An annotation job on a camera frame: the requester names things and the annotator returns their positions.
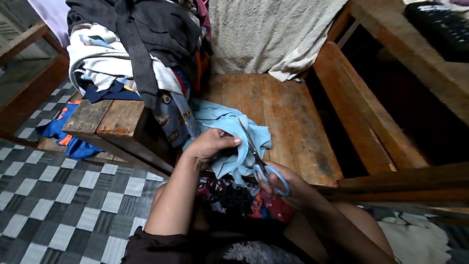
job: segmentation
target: black sleeve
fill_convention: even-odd
[[[152,235],[139,226],[129,238],[121,264],[187,264],[192,260],[185,235]]]

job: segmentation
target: blue scissors handle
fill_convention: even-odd
[[[290,186],[288,186],[288,183],[287,183],[287,180],[285,180],[285,178],[282,176],[282,174],[280,174],[280,172],[278,170],[276,170],[274,167],[272,166],[264,166],[265,168],[265,171],[267,172],[267,175],[265,175],[263,172],[262,172],[262,169],[261,167],[259,166],[259,164],[255,164],[254,167],[252,168],[252,173],[254,174],[254,176],[256,177],[257,181],[259,181],[259,179],[257,178],[257,173],[259,173],[259,175],[262,177],[262,180],[270,185],[269,183],[269,179],[268,179],[268,176],[270,173],[275,173],[277,175],[277,177],[282,181],[283,185],[285,186],[285,192],[278,189],[278,188],[275,188],[274,189],[279,192],[280,195],[282,196],[289,196],[290,195]]]

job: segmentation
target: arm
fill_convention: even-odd
[[[202,163],[224,148],[233,148],[241,139],[210,128],[197,137],[179,159],[166,187],[159,196],[145,225],[154,235],[187,234],[197,192]]]
[[[391,256],[296,173],[271,161],[265,162],[275,167],[288,181],[291,194],[283,199],[302,210],[331,260],[335,263],[395,263]],[[283,185],[275,174],[269,175],[269,181],[282,189]],[[273,188],[263,182],[261,187],[275,194]]]

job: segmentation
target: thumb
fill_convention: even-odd
[[[272,187],[275,187],[279,190],[286,191],[285,186],[283,185],[283,182],[277,177],[277,174],[271,172],[269,174],[269,182],[272,185]]]
[[[216,148],[217,150],[222,150],[225,148],[234,148],[241,144],[241,139],[236,137],[223,137],[217,140],[216,142]]]

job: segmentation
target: dark blue cloth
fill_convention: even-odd
[[[116,80],[111,84],[109,89],[96,92],[97,89],[97,86],[89,84],[85,89],[86,93],[83,96],[83,99],[90,100],[90,103],[96,103],[103,99],[134,101],[142,100],[142,98],[136,92],[127,90],[124,88],[123,83]]]
[[[60,142],[66,138],[67,134],[62,131],[62,127],[73,114],[73,111],[78,107],[78,104],[67,103],[67,111],[62,114],[61,119],[54,119],[48,124],[38,126],[36,132],[39,136],[55,138],[57,139],[57,145],[61,145]],[[67,145],[67,151],[65,154],[78,161],[92,157],[97,153],[101,152],[100,148],[90,145],[78,138],[72,137]]]
[[[178,67],[171,67],[178,75],[179,77],[181,77],[181,80],[182,82],[184,83],[184,85],[186,86],[186,89],[189,90],[190,88],[190,81],[189,79],[187,78],[187,76],[182,72],[181,69],[179,69]]]

